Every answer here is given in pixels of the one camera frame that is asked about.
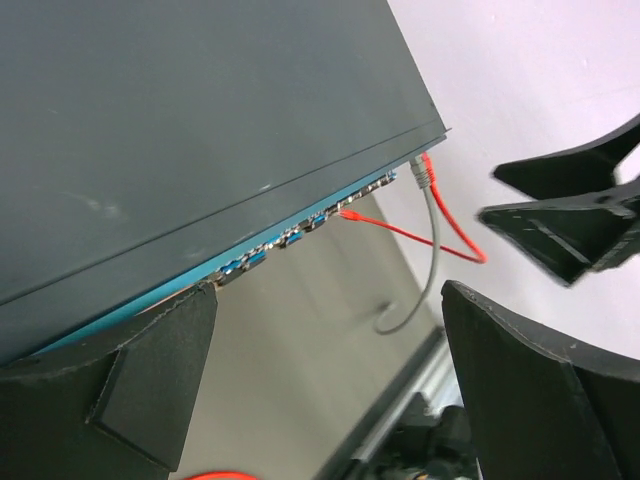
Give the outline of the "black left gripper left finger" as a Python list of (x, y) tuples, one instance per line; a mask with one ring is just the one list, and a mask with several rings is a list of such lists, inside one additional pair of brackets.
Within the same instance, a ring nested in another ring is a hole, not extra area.
[(178, 469), (213, 336), (201, 282), (1, 369), (4, 479), (166, 479)]

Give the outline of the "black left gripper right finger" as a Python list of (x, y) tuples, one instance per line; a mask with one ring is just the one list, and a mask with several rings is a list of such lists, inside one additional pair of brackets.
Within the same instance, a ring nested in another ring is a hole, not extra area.
[(461, 282), (445, 282), (441, 293), (484, 478), (638, 478), (638, 360), (514, 313)]

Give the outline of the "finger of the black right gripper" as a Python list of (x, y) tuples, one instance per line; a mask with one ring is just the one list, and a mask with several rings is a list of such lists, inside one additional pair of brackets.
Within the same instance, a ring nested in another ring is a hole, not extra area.
[(639, 118), (571, 149), (498, 165), (493, 177), (531, 198), (561, 198), (616, 185), (614, 170), (639, 145)]
[(479, 221), (564, 286), (639, 253), (639, 181), (572, 197), (490, 206)]

